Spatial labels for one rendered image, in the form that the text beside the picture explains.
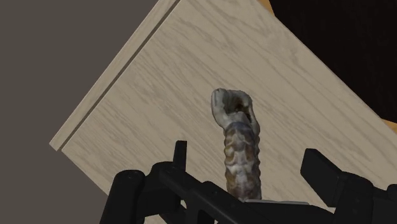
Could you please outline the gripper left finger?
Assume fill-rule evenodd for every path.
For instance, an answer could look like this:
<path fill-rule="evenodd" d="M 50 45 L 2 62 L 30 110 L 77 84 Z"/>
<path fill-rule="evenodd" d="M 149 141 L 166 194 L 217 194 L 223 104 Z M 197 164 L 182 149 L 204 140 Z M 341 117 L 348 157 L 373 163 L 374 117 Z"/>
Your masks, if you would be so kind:
<path fill-rule="evenodd" d="M 247 224 L 244 204 L 186 172 L 186 155 L 187 142 L 176 141 L 172 161 L 155 163 L 149 174 L 119 172 L 99 224 L 144 224 L 154 215 L 166 224 Z"/>

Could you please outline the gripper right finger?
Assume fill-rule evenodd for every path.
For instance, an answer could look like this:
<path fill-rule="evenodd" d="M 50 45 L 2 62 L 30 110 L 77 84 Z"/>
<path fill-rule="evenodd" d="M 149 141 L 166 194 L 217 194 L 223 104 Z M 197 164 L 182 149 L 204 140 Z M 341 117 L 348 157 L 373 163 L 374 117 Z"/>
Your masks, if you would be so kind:
<path fill-rule="evenodd" d="M 314 148 L 305 150 L 300 174 L 327 207 L 334 208 L 331 224 L 397 224 L 397 183 L 378 188 L 341 170 Z"/>

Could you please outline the grey brown spiral seashell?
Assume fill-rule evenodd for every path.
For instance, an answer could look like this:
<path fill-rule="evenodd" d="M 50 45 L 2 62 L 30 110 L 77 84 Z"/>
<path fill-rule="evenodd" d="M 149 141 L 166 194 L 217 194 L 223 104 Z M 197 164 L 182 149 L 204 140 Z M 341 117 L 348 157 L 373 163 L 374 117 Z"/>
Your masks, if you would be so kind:
<path fill-rule="evenodd" d="M 252 98 L 241 90 L 217 88 L 211 94 L 211 113 L 223 129 L 227 192 L 240 201 L 260 200 L 260 125 Z"/>

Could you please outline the light wood table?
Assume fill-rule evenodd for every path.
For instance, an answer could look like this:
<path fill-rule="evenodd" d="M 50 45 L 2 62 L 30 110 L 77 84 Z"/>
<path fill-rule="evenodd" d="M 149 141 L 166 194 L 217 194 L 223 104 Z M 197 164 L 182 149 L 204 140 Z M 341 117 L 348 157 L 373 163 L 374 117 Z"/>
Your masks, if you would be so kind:
<path fill-rule="evenodd" d="M 119 172 L 149 174 L 186 141 L 186 172 L 226 191 L 217 88 L 250 95 L 261 127 L 262 199 L 236 199 L 247 224 L 331 224 L 300 174 L 307 148 L 397 183 L 397 134 L 257 0 L 158 0 L 50 144 L 109 195 Z"/>

